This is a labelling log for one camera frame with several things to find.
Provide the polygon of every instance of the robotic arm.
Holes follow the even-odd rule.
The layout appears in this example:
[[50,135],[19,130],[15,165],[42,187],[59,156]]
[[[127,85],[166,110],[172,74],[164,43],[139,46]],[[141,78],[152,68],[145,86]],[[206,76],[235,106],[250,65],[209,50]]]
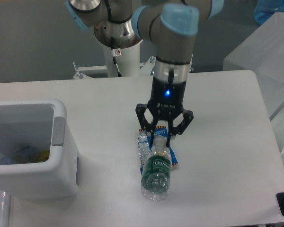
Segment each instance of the robotic arm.
[[[141,128],[151,133],[159,120],[167,121],[170,139],[181,135],[194,118],[183,108],[186,80],[198,31],[198,22],[220,12],[223,0],[168,0],[157,6],[143,6],[132,15],[132,0],[68,0],[66,2],[77,25],[94,26],[96,38],[111,49],[128,48],[148,40],[157,45],[151,98],[138,104],[136,113]],[[146,109],[153,116],[148,123]],[[180,115],[183,121],[174,127]]]
[[[135,33],[158,46],[151,98],[147,104],[138,104],[136,113],[141,128],[151,133],[151,145],[158,121],[168,122],[167,147],[171,137],[181,135],[194,118],[193,112],[185,110],[182,102],[198,21],[213,15],[217,8],[213,5],[214,2],[219,3],[218,11],[223,6],[222,0],[169,2],[174,3],[141,7],[135,11],[132,19]],[[153,116],[151,123],[145,118],[146,109],[149,109]],[[174,127],[173,121],[180,114],[183,115],[183,121]]]

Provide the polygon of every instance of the green bottle label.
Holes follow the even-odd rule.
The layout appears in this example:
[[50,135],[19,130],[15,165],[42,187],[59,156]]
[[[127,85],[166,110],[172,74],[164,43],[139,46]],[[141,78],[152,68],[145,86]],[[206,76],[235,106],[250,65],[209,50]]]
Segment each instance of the green bottle label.
[[166,177],[170,177],[171,162],[163,156],[150,157],[144,167],[142,174],[142,181],[147,180],[149,175],[153,173],[163,173]]

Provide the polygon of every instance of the white plastic tub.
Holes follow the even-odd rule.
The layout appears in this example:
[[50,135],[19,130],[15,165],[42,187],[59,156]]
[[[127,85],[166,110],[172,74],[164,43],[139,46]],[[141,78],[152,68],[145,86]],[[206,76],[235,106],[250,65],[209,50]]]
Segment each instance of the white plastic tub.
[[1,190],[21,199],[75,195],[77,157],[60,100],[0,102]]

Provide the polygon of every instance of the blue joint cap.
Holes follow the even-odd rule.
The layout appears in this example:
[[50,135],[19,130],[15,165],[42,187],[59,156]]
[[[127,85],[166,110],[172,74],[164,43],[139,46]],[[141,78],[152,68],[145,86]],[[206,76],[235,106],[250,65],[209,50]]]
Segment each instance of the blue joint cap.
[[82,22],[82,20],[78,17],[78,15],[72,9],[72,7],[70,6],[68,0],[64,4],[65,4],[68,12],[70,13],[72,19],[74,20],[76,26],[78,27],[78,29],[80,29],[80,30],[88,29],[88,27]]
[[139,7],[132,15],[132,28],[134,33],[140,37],[139,31],[138,31],[138,20],[141,12],[148,6],[141,6]]
[[224,0],[212,0],[212,10],[209,14],[208,18],[211,18],[212,16],[218,14],[224,5]]
[[161,21],[179,35],[192,36],[198,32],[199,10],[193,6],[166,4],[161,13]]

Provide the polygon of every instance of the blue led light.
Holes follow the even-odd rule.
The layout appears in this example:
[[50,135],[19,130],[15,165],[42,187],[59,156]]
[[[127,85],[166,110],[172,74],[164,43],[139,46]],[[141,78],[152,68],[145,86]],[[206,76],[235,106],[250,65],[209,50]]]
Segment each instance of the blue led light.
[[164,94],[166,97],[170,96],[170,90],[168,89],[165,94]]

